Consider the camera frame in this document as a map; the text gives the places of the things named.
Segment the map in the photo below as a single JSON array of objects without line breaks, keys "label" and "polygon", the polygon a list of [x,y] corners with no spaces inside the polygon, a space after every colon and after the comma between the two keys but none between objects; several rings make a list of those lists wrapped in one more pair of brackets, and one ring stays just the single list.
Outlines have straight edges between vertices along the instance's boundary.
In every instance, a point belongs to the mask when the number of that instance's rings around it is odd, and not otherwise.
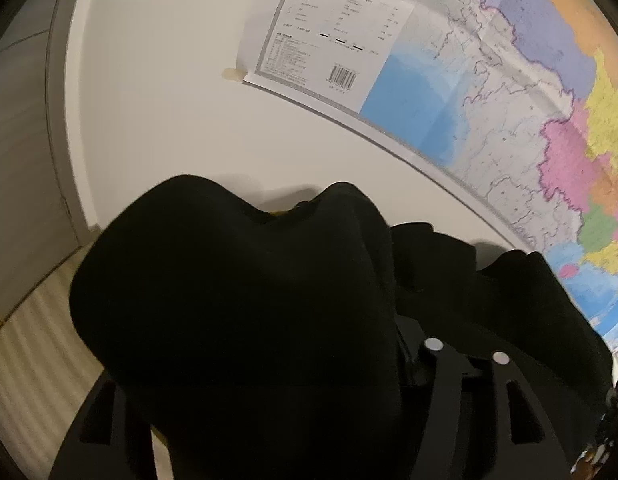
[{"label": "map", "polygon": [[442,169],[618,349],[618,37],[592,0],[282,0],[255,72]]}]

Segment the pink region on map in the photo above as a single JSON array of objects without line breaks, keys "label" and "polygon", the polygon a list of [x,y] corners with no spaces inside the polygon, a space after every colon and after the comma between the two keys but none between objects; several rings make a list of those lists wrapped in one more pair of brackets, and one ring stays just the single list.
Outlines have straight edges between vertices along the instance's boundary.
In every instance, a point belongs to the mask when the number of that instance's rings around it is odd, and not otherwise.
[{"label": "pink region on map", "polygon": [[567,278],[573,278],[580,268],[574,264],[566,264],[563,265],[558,271],[558,277],[562,280],[566,280]]},{"label": "pink region on map", "polygon": [[538,166],[545,198],[561,192],[570,208],[583,213],[589,210],[589,189],[603,171],[600,160],[585,155],[587,118],[584,101],[575,99],[569,120],[546,123],[542,134],[548,143]]}]

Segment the barcode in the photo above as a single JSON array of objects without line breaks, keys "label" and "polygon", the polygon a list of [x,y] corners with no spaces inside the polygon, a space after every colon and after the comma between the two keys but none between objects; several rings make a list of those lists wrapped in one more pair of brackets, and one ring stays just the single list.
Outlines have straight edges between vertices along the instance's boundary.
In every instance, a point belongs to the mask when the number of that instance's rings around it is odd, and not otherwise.
[{"label": "barcode", "polygon": [[351,85],[353,81],[356,80],[357,75],[357,72],[353,72],[353,70],[344,68],[336,63],[329,76],[329,82],[339,86],[343,90],[351,90]]}]

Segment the gray door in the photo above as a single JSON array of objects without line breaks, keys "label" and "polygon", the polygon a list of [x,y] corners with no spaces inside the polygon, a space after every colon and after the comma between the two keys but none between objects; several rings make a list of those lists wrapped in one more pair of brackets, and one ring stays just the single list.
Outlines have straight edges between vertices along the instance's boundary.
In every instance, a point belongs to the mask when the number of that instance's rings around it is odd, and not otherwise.
[{"label": "gray door", "polygon": [[0,319],[79,247],[58,187],[46,117],[56,0],[28,0],[0,41]]}]

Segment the purple region on map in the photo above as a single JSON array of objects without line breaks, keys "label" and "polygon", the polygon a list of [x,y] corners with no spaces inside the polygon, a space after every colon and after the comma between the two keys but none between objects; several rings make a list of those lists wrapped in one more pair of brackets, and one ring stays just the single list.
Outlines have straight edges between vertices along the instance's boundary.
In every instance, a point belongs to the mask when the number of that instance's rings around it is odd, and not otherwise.
[{"label": "purple region on map", "polygon": [[574,41],[573,31],[550,0],[485,0],[516,30],[516,47],[531,61],[555,70],[564,87],[586,98],[596,78],[596,62]]}]

